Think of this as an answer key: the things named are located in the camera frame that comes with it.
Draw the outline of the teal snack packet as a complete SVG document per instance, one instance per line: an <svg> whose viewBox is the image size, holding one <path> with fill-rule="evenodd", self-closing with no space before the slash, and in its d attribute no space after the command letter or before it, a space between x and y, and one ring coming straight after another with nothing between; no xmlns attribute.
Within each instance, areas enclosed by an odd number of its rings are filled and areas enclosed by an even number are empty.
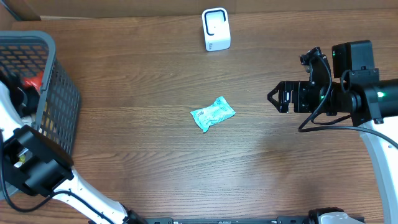
<svg viewBox="0 0 398 224"><path fill-rule="evenodd" d="M191 111L197 126L206 133L210 126L218 124L226 119L233 117L236 112L223 96L218 97L214 103L206 108Z"/></svg>

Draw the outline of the white barcode scanner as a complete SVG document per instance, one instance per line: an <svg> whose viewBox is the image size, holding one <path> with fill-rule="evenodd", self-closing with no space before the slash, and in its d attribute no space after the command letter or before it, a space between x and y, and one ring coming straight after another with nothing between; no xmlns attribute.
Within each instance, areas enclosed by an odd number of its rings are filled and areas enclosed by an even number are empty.
<svg viewBox="0 0 398 224"><path fill-rule="evenodd" d="M231 47L228 12L223 7L206 9L202 15L205 48L208 52Z"/></svg>

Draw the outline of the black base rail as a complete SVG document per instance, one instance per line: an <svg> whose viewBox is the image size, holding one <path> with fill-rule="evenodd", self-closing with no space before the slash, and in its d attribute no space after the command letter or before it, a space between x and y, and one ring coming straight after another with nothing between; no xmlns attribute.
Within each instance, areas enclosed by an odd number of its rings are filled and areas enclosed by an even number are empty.
<svg viewBox="0 0 398 224"><path fill-rule="evenodd" d="M176 219L146 218L147 224L316 224L307 216L279 216L277 218L243 218L243 219Z"/></svg>

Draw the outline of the orange spaghetti packet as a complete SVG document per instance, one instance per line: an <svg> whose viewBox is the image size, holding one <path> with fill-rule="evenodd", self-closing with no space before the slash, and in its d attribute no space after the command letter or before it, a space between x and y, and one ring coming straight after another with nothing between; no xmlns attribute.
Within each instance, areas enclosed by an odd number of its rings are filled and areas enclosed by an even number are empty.
<svg viewBox="0 0 398 224"><path fill-rule="evenodd" d="M44 72L40 71L34 77L30 77L30 78L24 77L22 79L22 86L24 88L34 87L35 90L39 93L40 92L40 87L42 86L43 76L44 76Z"/></svg>

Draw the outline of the grey plastic mesh basket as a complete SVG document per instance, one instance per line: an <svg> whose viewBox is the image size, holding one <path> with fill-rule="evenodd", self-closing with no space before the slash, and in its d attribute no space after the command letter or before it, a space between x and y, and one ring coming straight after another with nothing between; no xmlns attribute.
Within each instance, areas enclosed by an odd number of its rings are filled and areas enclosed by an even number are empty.
<svg viewBox="0 0 398 224"><path fill-rule="evenodd" d="M17 103L22 121L57 143L70 157L80 110L80 92L56 59L53 38L41 31L1 31L1 75L22 85L24 77L44 72L38 93L24 88ZM7 184L7 191L18 190Z"/></svg>

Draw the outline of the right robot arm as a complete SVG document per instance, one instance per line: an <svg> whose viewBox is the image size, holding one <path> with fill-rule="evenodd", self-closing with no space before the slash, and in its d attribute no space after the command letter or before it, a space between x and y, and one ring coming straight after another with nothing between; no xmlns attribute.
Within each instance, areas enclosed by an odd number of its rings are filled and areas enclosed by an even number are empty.
<svg viewBox="0 0 398 224"><path fill-rule="evenodd" d="M300 56L307 81L281 81L267 99L280 113L293 104L308 118L300 133L357 131L371 158L385 223L397 223L397 80L381 80L370 40L319 47Z"/></svg>

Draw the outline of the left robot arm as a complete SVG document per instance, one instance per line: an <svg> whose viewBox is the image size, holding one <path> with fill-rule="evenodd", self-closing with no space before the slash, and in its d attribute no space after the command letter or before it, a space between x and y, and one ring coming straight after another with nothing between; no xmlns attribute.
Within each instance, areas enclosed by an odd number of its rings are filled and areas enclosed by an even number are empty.
<svg viewBox="0 0 398 224"><path fill-rule="evenodd" d="M1 187L8 205L28 213L55 199L88 217L90 223L145 223L137 213L91 186L57 143L22 121L16 105L25 100L22 85L1 75ZM11 200L7 184L44 200L21 208Z"/></svg>

